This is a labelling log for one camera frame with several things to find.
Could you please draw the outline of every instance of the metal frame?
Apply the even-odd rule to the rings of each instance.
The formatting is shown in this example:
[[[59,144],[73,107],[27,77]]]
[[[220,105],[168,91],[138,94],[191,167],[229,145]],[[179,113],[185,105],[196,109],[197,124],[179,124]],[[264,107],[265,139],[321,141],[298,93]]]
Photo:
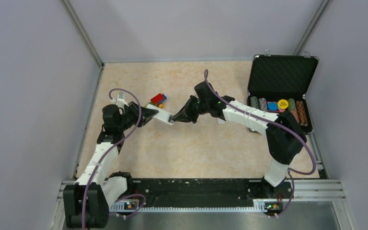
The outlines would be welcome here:
[[[64,225],[64,203],[63,189],[68,184],[74,184],[75,181],[63,181],[57,196],[56,207],[51,219],[50,230],[60,230]],[[256,212],[259,211],[261,204],[265,202],[276,202],[276,199],[254,199],[257,207],[250,208],[143,208],[140,212]],[[295,192],[292,202],[324,202],[333,203],[335,215],[341,230],[355,230],[355,224],[350,213],[345,193],[339,180],[321,180],[321,179],[296,179]]]
[[[95,62],[98,64],[98,66],[101,68],[101,72],[98,78],[98,82],[95,88],[95,93],[91,101],[91,109],[90,114],[87,119],[88,126],[89,121],[92,116],[93,106],[95,103],[96,95],[98,93],[99,84],[102,78],[103,70],[104,70],[104,63],[101,61],[98,53],[95,50],[94,45],[92,44],[90,38],[88,37],[82,23],[78,19],[78,16],[76,15],[71,3],[69,0],[60,0],[60,2],[63,4],[65,10],[67,11],[68,15],[70,16],[71,21],[73,22],[75,28],[77,29],[78,33],[80,34],[85,46],[87,47],[89,53],[94,58]],[[307,27],[304,35],[300,39],[293,55],[299,55],[307,40],[309,39],[309,36],[311,35],[312,31],[314,30],[318,20],[323,15],[325,9],[327,6],[329,6],[329,3],[331,0],[323,0],[321,5],[319,6],[317,12],[315,13],[312,21],[310,22],[309,26]],[[79,146],[79,155],[75,164],[74,174],[73,177],[76,175],[76,171],[78,168],[78,164],[80,161],[82,148],[85,143],[86,133],[84,134],[83,140],[81,141],[81,144]],[[308,136],[308,139],[311,142],[312,145],[312,151],[315,154],[316,157],[316,164],[318,172],[320,173],[321,179],[295,179],[295,194],[292,202],[322,202],[322,201],[331,201],[333,204],[333,207],[335,209],[335,215],[339,222],[341,230],[355,230],[357,229],[355,226],[355,223],[352,218],[352,214],[350,213],[345,193],[343,191],[342,185],[339,180],[330,180],[328,179],[328,176],[326,174],[325,170],[325,164],[323,161],[323,157],[320,153],[320,146],[318,145],[317,138],[315,136],[315,133],[311,133]],[[64,226],[65,221],[65,214],[64,214],[64,203],[63,203],[63,197],[62,192],[63,189],[67,184],[74,184],[75,181],[68,180],[63,181],[60,190],[58,192],[57,200],[55,209],[52,215],[52,219],[50,222],[50,230],[61,230]],[[254,199],[254,202],[256,202],[258,205],[264,202],[275,202],[276,200],[273,199]],[[159,208],[159,209],[152,209],[152,208],[144,208],[141,210],[141,212],[195,212],[195,211],[202,211],[202,210],[192,210],[192,209],[177,209],[177,208]],[[213,211],[213,212],[220,212],[224,211],[227,212],[227,209],[219,209],[216,208],[214,210],[205,210],[207,212]],[[231,210],[235,212],[255,212],[257,210],[253,208],[241,208],[239,210]]]
[[[80,165],[80,159],[81,159],[81,156],[82,156],[82,149],[84,148],[85,140],[86,140],[86,137],[87,137],[87,128],[88,128],[88,126],[90,124],[90,121],[91,121],[91,117],[92,117],[93,109],[94,109],[94,106],[95,106],[95,101],[96,101],[96,98],[98,96],[99,85],[101,84],[103,73],[104,73],[104,66],[101,67],[101,71],[99,72],[98,81],[96,83],[95,91],[94,91],[94,94],[93,94],[93,97],[92,97],[92,100],[91,100],[90,114],[88,115],[87,122],[85,123],[85,129],[86,130],[85,130],[84,135],[82,137],[81,144],[78,148],[77,161],[74,164],[74,171],[73,171],[72,176],[70,178],[75,178],[77,176],[78,166]]]
[[[326,7],[329,5],[329,3],[331,2],[331,0],[322,0],[321,5],[319,6],[317,12],[315,13],[314,17],[312,18],[310,24],[308,25],[307,29],[304,32],[304,35],[302,36],[302,38],[300,39],[296,49],[294,50],[293,55],[299,55],[308,38],[310,37],[312,31],[314,30],[315,26],[317,25],[317,22],[319,21],[319,19],[321,18],[322,14],[324,13]]]
[[[94,45],[92,44],[92,41],[90,37],[88,37],[87,32],[85,31],[84,27],[82,26],[81,21],[78,19],[77,14],[74,11],[74,8],[72,7],[69,0],[60,0],[60,2],[63,4],[64,9],[66,10],[67,14],[69,15],[72,23],[75,26],[75,29],[80,34],[82,41],[84,42],[85,46],[87,47],[89,53],[94,58],[95,62],[98,64],[99,67],[104,67],[104,62],[101,61],[101,58],[99,57],[98,53],[96,52],[96,49]]]

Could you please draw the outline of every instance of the poker chip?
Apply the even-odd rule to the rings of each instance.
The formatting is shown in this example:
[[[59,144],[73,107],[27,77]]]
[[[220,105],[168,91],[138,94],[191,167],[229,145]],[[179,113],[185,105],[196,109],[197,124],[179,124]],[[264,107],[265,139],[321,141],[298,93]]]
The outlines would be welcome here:
[[[287,109],[288,107],[288,101],[285,99],[281,99],[277,102],[277,106],[279,109]]]
[[[256,108],[256,109],[259,108],[259,101],[257,100],[257,97],[251,97],[249,99],[249,102],[250,102],[250,107],[253,107],[253,108]]]
[[[259,109],[267,112],[267,100],[265,98],[259,98]]]
[[[277,111],[278,110],[277,103],[275,103],[275,102],[267,103],[267,107],[269,108],[270,111]]]

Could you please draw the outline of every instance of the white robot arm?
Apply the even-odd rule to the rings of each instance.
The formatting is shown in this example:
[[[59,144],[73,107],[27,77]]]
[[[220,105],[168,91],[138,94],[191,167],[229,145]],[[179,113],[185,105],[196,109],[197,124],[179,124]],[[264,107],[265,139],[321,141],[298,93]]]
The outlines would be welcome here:
[[[270,184],[272,188],[269,188],[269,190],[279,186],[284,181],[289,164],[292,162],[294,156],[301,151],[302,144],[288,132],[225,105],[212,94],[206,82],[199,83],[194,89],[198,98],[191,95],[187,103],[176,115],[151,104],[147,105],[147,108],[158,110],[159,112],[154,118],[169,125],[172,125],[174,122],[195,123],[199,115],[209,113],[213,117],[218,118],[219,124],[224,124],[225,121],[232,121],[259,132],[267,138],[269,151],[273,157],[270,167],[263,177],[263,181]],[[223,99],[250,114],[281,123],[296,132],[304,141],[307,141],[303,131],[291,113],[284,112],[278,114],[265,112],[244,105],[229,96],[224,96]]]

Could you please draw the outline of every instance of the white wall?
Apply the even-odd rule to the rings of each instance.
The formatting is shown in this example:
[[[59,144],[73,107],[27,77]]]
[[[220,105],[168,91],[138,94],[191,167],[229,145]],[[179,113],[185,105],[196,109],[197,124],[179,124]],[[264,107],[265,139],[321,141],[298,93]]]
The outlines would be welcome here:
[[[98,74],[60,1],[0,0],[0,230],[48,228]]]
[[[104,62],[292,54],[321,0],[72,0]]]
[[[368,1],[333,1],[304,50],[320,58],[307,95],[328,173],[368,229]]]

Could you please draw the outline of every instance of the purple cable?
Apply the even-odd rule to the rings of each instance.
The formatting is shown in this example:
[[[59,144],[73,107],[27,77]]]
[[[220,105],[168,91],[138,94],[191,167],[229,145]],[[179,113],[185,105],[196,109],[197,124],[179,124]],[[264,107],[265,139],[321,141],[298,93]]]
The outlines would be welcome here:
[[[292,184],[292,188],[291,188],[291,195],[290,195],[290,199],[288,199],[288,202],[287,202],[287,204],[286,204],[286,206],[283,208],[283,210],[279,213],[279,214],[277,214],[277,218],[279,218],[280,216],[282,216],[282,215],[284,215],[284,213],[286,212],[286,210],[288,209],[288,207],[290,206],[290,203],[291,203],[291,199],[293,199],[293,197],[294,197],[294,187],[295,187],[295,185],[294,185],[294,178],[293,178],[293,176],[291,175],[291,173],[290,173],[290,170],[289,171],[287,171],[287,173],[288,173],[288,176],[290,177],[290,179],[291,179],[291,184]]]
[[[238,112],[241,112],[241,113],[243,113],[243,114],[249,115],[249,116],[254,117],[254,118],[256,118],[256,119],[259,119],[259,120],[261,120],[261,121],[264,121],[264,122],[270,123],[270,124],[275,125],[275,126],[277,126],[277,127],[280,127],[280,128],[282,128],[282,129],[284,129],[285,131],[289,132],[291,135],[293,135],[295,138],[297,138],[297,140],[298,140],[298,141],[300,141],[300,142],[301,142],[301,144],[302,144],[302,145],[304,146],[304,148],[307,150],[308,155],[309,155],[309,156],[310,156],[310,158],[311,158],[311,162],[312,162],[312,170],[311,170],[310,172],[300,172],[300,171],[297,171],[297,170],[295,170],[295,169],[290,168],[290,171],[293,171],[293,172],[298,173],[298,174],[301,174],[301,175],[311,175],[311,174],[313,174],[313,173],[315,172],[315,170],[317,169],[317,167],[316,167],[316,163],[315,163],[315,157],[314,157],[314,154],[311,152],[311,150],[310,150],[310,148],[308,147],[307,143],[305,143],[305,141],[304,141],[304,140],[303,140],[303,139],[302,139],[302,138],[301,138],[297,133],[295,133],[293,130],[291,130],[291,129],[289,129],[289,128],[285,127],[285,126],[284,126],[284,125],[282,125],[282,124],[279,124],[279,123],[276,123],[276,122],[273,122],[273,121],[267,120],[267,119],[262,118],[262,117],[259,117],[259,116],[256,116],[256,115],[254,115],[254,114],[251,114],[251,113],[249,113],[249,112],[243,111],[242,109],[237,108],[237,107],[235,107],[235,106],[231,105],[230,103],[228,103],[227,101],[225,101],[223,98],[221,98],[221,97],[220,97],[220,96],[219,96],[219,95],[214,91],[214,89],[212,88],[212,86],[209,84],[209,82],[208,82],[208,80],[207,80],[207,77],[208,77],[208,69],[206,69],[206,70],[204,71],[204,78],[205,78],[205,82],[207,83],[208,88],[213,92],[213,94],[214,94],[216,97],[218,97],[218,98],[219,98],[223,103],[225,103],[226,105],[228,105],[229,107],[231,107],[232,109],[234,109],[234,110],[236,110],[236,111],[238,111]]]
[[[137,209],[136,209],[134,212],[132,212],[131,214],[127,215],[127,216],[126,216],[126,218],[129,218],[129,217],[132,217],[132,216],[136,215],[136,214],[139,212],[139,210],[140,210],[141,208],[143,208],[143,206],[144,206],[144,205],[145,205],[145,203],[146,203],[146,197],[145,197],[144,195],[140,194],[140,193],[136,193],[136,194],[130,194],[130,195],[124,196],[124,197],[119,198],[119,199],[117,199],[117,200],[115,201],[115,203],[116,203],[116,202],[119,202],[119,201],[121,201],[121,200],[128,199],[128,198],[135,197],[135,196],[140,196],[140,197],[142,197],[142,198],[143,198],[143,202],[142,202],[142,204],[139,206],[139,208],[137,208]]]
[[[227,101],[225,101],[223,98],[221,98],[221,97],[220,97],[220,96],[219,96],[219,95],[214,91],[214,89],[212,88],[212,86],[209,84],[209,82],[208,82],[208,80],[207,80],[207,77],[208,77],[208,69],[206,69],[206,70],[204,71],[204,78],[205,78],[205,82],[207,83],[207,86],[208,86],[208,88],[212,91],[212,93],[213,93],[216,97],[218,97],[218,98],[219,98],[223,103],[225,103],[225,104],[226,104],[226,105],[228,105],[229,107],[231,107],[231,108],[233,108],[234,110],[239,111],[239,112],[241,112],[241,113],[243,113],[243,114],[249,115],[249,116],[254,117],[254,118],[256,118],[256,119],[262,120],[262,121],[264,121],[264,122],[267,122],[267,123],[270,123],[270,124],[273,124],[273,125],[275,125],[275,126],[277,126],[277,127],[282,128],[283,130],[285,130],[285,131],[289,132],[289,133],[290,133],[290,134],[292,134],[295,138],[297,138],[297,140],[299,140],[299,141],[301,142],[301,144],[304,146],[304,148],[307,150],[308,155],[309,155],[309,156],[310,156],[310,158],[311,158],[311,162],[312,162],[312,170],[311,170],[310,172],[300,172],[300,171],[295,170],[295,169],[292,169],[292,168],[289,168],[289,169],[288,169],[287,173],[288,173],[288,175],[289,175],[289,177],[290,177],[290,179],[291,179],[291,184],[293,185],[293,188],[292,188],[292,191],[291,191],[290,199],[288,200],[288,202],[287,202],[286,206],[284,207],[284,209],[283,209],[279,214],[277,214],[277,216],[276,216],[276,217],[278,218],[278,217],[282,216],[282,215],[285,213],[285,211],[288,209],[288,207],[290,206],[291,199],[292,199],[292,198],[293,198],[293,196],[294,196],[294,188],[295,188],[295,185],[294,185],[294,178],[291,176],[290,171],[293,171],[293,172],[295,172],[295,173],[302,174],[302,175],[311,175],[311,174],[313,174],[313,173],[315,172],[315,170],[317,169],[316,164],[315,164],[315,157],[314,157],[314,154],[311,152],[310,148],[309,148],[309,147],[308,147],[308,145],[305,143],[305,141],[304,141],[304,140],[303,140],[303,139],[302,139],[302,138],[301,138],[297,133],[295,133],[293,130],[291,130],[291,129],[289,129],[289,128],[285,127],[285,126],[284,126],[284,125],[282,125],[282,124],[279,124],[279,123],[276,123],[276,122],[273,122],[273,121],[270,121],[270,120],[264,119],[264,118],[262,118],[262,117],[259,117],[259,116],[256,116],[256,115],[253,115],[253,114],[248,113],[248,112],[246,112],[246,111],[243,111],[242,109],[237,108],[237,107],[235,107],[235,106],[231,105],[230,103],[228,103]]]
[[[138,103],[138,106],[139,106],[139,118],[138,118],[138,121],[136,122],[135,126],[133,127],[132,131],[130,131],[124,138],[122,138],[120,141],[118,141],[117,143],[115,143],[113,146],[111,146],[102,156],[101,158],[99,159],[98,161],[98,164],[100,164],[102,162],[102,160],[106,157],[106,155],[113,149],[115,148],[117,145],[119,145],[121,142],[125,141],[130,135],[132,135],[132,133],[136,130],[136,128],[138,127],[139,125],[139,122],[140,122],[140,118],[142,117],[142,109],[141,109],[141,106],[140,106],[140,102],[139,102],[139,99],[131,92],[127,91],[127,90],[124,90],[124,89],[119,89],[119,88],[115,88],[115,89],[112,89],[109,91],[109,98],[111,98],[111,100],[113,99],[112,96],[111,96],[111,93],[113,91],[123,91],[123,92],[126,92],[128,94],[130,94],[135,100],[136,102]],[[91,173],[91,176],[88,180],[88,183],[87,185],[85,186],[85,191],[84,191],[84,196],[82,197],[82,215],[81,215],[81,223],[82,223],[82,229],[85,230],[85,210],[86,210],[86,207],[87,207],[87,193],[88,193],[88,187],[90,186],[91,182],[92,182],[92,179],[94,178],[94,175],[96,173],[96,171],[98,170],[98,165],[95,166],[94,170],[92,171]]]

